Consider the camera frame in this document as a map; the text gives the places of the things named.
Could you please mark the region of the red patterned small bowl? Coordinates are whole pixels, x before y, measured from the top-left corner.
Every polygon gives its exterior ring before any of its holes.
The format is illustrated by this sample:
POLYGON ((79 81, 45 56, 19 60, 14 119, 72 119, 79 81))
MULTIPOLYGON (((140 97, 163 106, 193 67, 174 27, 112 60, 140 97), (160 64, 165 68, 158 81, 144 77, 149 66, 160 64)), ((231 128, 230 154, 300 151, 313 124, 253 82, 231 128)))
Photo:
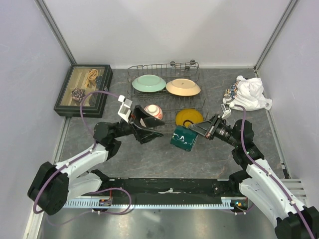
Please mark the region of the red patterned small bowl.
POLYGON ((162 120, 163 118, 163 112, 162 109, 158 105, 147 105, 144 110, 151 116, 162 120))

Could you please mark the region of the yellow patterned plate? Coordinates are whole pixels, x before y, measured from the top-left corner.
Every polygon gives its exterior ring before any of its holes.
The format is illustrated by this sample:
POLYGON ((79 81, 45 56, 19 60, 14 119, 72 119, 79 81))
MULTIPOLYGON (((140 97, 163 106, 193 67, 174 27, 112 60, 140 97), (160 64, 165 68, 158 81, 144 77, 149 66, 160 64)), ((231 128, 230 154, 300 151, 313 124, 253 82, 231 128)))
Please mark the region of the yellow patterned plate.
POLYGON ((203 122, 203 115, 195 109, 184 109, 177 113, 176 125, 189 127, 191 124, 203 122))

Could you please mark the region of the dark green mug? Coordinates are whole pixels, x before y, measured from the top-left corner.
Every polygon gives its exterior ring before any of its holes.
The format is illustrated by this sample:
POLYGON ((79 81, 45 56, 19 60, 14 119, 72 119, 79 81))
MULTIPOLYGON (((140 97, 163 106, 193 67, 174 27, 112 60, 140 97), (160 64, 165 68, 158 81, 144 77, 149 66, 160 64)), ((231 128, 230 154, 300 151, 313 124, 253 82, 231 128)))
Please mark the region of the dark green mug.
POLYGON ((183 149, 184 151, 192 151, 198 138, 198 133, 190 130, 185 126, 189 123, 189 126, 193 124, 191 120, 186 119, 182 125, 177 125, 173 131, 173 135, 170 140, 170 144, 183 149))

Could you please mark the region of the mint green plate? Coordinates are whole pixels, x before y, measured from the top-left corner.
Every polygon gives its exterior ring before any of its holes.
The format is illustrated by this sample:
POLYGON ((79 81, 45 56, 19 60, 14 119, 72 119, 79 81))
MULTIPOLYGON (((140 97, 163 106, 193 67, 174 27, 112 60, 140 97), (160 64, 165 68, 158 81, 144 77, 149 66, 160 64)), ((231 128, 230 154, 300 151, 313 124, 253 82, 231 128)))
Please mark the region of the mint green plate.
POLYGON ((158 92, 166 87, 166 82, 156 75, 142 75, 133 80, 132 86, 139 92, 158 92))

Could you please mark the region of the beige bird plate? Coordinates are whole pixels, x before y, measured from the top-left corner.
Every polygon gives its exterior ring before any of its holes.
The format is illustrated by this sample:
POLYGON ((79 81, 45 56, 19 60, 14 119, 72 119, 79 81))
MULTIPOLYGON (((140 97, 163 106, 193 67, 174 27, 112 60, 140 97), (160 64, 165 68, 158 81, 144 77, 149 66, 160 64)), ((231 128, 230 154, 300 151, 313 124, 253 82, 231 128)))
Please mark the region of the beige bird plate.
POLYGON ((166 84, 166 89, 177 96, 195 96, 201 92, 197 83, 190 79, 175 79, 166 84))

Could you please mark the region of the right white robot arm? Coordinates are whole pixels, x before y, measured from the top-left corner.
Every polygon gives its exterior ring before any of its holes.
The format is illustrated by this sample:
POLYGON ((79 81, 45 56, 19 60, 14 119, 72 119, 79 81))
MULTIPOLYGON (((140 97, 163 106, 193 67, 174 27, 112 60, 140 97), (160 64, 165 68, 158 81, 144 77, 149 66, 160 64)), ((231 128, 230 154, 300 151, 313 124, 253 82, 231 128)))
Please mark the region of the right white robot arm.
POLYGON ((232 145, 232 156, 242 168, 231 174, 228 190, 234 196, 247 197, 270 221, 279 239, 317 239, 319 212, 298 199, 278 178, 253 141, 252 124, 238 120, 233 127, 220 115, 192 124, 191 131, 212 140, 232 145))

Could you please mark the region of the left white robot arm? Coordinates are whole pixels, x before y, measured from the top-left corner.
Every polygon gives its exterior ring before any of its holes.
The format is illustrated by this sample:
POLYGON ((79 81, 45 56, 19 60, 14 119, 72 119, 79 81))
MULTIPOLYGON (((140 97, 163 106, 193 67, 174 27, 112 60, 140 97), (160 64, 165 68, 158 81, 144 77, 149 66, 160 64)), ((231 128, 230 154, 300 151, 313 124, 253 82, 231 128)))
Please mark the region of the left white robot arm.
POLYGON ((114 157, 122 144, 118 141, 119 137, 133 135, 140 144, 145 144, 163 136, 156 127, 164 124, 140 105, 128 109, 119 122, 97 123, 93 130, 92 146, 65 161, 56 164, 45 162, 40 166, 27 192, 34 202, 33 212, 54 215, 68 200, 78 196, 87 193, 106 195, 110 187, 101 173, 83 173, 114 157))

